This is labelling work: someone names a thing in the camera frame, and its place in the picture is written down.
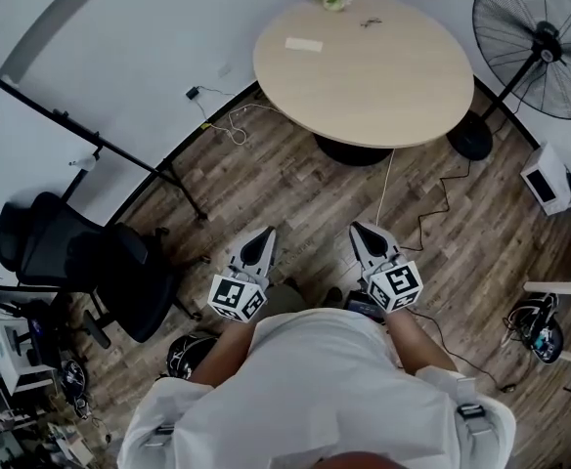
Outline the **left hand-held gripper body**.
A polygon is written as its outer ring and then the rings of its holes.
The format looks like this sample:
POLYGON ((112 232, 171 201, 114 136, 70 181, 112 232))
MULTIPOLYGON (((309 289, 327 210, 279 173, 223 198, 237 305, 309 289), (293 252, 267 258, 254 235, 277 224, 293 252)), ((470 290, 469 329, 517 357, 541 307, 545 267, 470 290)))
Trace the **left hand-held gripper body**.
POLYGON ((277 232, 272 226, 236 236, 228 249, 225 269, 213 278, 207 297, 208 306, 217 315, 251 321, 266 304, 276 242, 277 232))

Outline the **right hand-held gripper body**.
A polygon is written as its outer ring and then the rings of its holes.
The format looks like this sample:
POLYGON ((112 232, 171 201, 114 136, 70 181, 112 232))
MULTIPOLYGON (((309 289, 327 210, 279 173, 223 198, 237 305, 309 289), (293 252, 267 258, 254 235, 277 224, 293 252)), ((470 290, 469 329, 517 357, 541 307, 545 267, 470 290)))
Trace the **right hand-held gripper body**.
POLYGON ((349 237, 369 299, 384 314, 413 305, 422 292, 422 281, 416 263, 407 259, 394 236, 372 223, 355 221, 349 237))

